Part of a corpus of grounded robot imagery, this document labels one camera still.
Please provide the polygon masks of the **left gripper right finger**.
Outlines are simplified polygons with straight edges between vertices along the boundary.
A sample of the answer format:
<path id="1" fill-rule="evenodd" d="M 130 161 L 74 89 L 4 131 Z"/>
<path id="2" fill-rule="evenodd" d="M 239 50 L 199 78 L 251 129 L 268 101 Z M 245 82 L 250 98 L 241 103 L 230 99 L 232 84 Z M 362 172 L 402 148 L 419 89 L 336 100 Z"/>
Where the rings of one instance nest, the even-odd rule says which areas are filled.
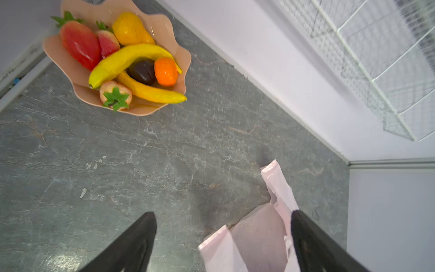
<path id="1" fill-rule="evenodd" d="M 301 210 L 292 213 L 291 233 L 302 272 L 369 272 Z"/>

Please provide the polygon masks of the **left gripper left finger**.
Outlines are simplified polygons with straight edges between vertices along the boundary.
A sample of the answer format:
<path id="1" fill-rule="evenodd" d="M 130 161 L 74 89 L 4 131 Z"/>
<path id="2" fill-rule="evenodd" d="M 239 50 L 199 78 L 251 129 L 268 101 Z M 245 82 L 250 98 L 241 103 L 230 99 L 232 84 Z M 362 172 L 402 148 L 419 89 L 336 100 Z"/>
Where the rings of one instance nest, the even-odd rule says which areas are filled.
<path id="1" fill-rule="evenodd" d="M 82 272 L 145 272 L 150 262 L 157 233 L 155 213 L 146 212 Z"/>

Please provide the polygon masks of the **pink plastic bag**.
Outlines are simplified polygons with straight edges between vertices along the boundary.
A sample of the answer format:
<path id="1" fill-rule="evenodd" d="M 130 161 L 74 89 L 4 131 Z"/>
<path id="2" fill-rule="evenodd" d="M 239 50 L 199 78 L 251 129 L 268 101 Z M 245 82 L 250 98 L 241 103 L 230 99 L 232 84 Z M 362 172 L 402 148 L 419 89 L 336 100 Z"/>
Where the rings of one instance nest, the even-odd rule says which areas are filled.
<path id="1" fill-rule="evenodd" d="M 261 169 L 271 197 L 234 227 L 223 226 L 199 245 L 208 272 L 298 272 L 291 215 L 293 191 L 274 160 Z"/>

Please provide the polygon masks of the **pale strawberry green leaves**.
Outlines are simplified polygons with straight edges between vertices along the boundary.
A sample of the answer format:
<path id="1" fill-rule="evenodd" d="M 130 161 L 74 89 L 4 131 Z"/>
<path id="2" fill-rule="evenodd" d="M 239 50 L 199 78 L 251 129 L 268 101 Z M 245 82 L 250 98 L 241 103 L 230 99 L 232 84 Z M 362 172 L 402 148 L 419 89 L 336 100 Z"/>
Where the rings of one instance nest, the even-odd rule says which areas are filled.
<path id="1" fill-rule="evenodd" d="M 114 112 L 129 109 L 133 99 L 130 89 L 115 81 L 105 82 L 100 87 L 99 94 L 103 106 Z"/>

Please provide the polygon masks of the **yellow banana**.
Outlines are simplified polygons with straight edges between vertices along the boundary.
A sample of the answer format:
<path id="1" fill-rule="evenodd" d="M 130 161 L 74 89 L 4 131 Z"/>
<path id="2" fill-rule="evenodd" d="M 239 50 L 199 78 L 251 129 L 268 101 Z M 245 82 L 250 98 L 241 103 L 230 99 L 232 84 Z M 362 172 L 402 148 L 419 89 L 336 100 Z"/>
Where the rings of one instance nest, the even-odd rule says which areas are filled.
<path id="1" fill-rule="evenodd" d="M 125 71 L 118 75 L 117 81 L 131 89 L 133 95 L 150 102 L 160 104 L 178 104 L 187 101 L 187 97 L 183 94 L 139 83 L 131 78 Z"/>
<path id="2" fill-rule="evenodd" d="M 128 45 L 101 60 L 91 71 L 88 78 L 89 88 L 95 90 L 103 83 L 115 79 L 131 64 L 139 59 L 148 58 L 156 61 L 160 58 L 174 57 L 164 48 L 153 44 Z"/>

